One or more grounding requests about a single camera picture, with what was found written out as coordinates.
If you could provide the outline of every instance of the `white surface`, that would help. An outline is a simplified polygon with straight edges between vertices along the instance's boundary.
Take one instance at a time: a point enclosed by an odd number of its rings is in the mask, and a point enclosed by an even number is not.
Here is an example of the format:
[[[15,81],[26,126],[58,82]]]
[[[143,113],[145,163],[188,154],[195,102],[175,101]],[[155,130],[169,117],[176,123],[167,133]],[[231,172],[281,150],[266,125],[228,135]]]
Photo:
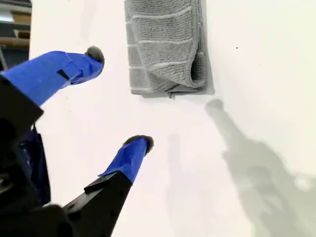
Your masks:
[[[53,202],[77,197],[125,139],[147,134],[155,147],[114,237],[316,236],[316,2],[206,1],[216,90],[249,140],[206,109],[211,95],[130,94],[121,0],[34,1],[32,57],[96,45],[106,58],[99,78],[43,106]]]

